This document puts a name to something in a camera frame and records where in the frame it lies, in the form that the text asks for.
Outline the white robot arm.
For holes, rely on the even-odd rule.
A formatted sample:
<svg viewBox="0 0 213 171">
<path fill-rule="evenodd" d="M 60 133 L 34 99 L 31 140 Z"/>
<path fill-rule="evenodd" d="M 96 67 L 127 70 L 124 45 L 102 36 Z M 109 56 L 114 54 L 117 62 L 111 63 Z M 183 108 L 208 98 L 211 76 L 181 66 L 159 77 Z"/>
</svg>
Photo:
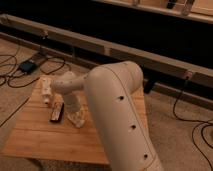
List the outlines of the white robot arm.
<svg viewBox="0 0 213 171">
<path fill-rule="evenodd" d="M 82 76 L 66 72 L 51 82 L 71 113 L 80 110 L 74 92 L 85 93 L 112 171 L 164 171 L 132 99 L 142 81 L 141 68 L 124 61 L 100 65 Z"/>
</svg>

